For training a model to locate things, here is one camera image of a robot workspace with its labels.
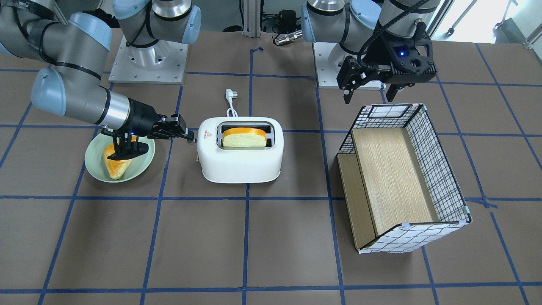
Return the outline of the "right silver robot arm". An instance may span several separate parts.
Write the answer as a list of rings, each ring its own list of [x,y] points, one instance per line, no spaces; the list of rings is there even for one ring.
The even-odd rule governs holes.
[[[194,140],[182,117],[157,114],[152,106],[100,85],[111,50],[112,29],[89,12],[56,22],[52,0],[2,0],[1,52],[53,65],[33,83],[31,102],[59,116],[110,129],[113,136]],[[193,44],[201,29],[201,9],[189,0],[115,0],[113,11],[127,46]]]

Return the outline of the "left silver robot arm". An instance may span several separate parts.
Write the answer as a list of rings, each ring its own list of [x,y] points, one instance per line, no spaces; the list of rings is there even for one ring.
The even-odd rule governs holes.
[[[371,81],[389,85],[388,102],[405,87],[437,75],[426,22],[437,0],[308,0],[302,7],[306,41],[337,43],[345,53],[336,82],[344,102]]]

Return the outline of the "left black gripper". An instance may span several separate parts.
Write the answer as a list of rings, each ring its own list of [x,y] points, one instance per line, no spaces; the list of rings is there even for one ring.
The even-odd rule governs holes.
[[[363,58],[347,56],[337,74],[337,85],[344,90],[344,102],[350,104],[354,91],[370,81],[389,84],[388,103],[405,86],[427,82],[436,77],[432,41],[426,23],[415,24],[413,37],[399,37],[387,30],[368,46]]]

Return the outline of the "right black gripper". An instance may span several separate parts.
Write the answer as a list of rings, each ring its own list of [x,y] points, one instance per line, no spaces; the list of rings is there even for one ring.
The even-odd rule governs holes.
[[[148,139],[186,139],[188,143],[196,143],[192,130],[187,129],[186,122],[180,114],[166,116],[158,114],[152,106],[129,99],[130,111],[127,120],[127,133]]]

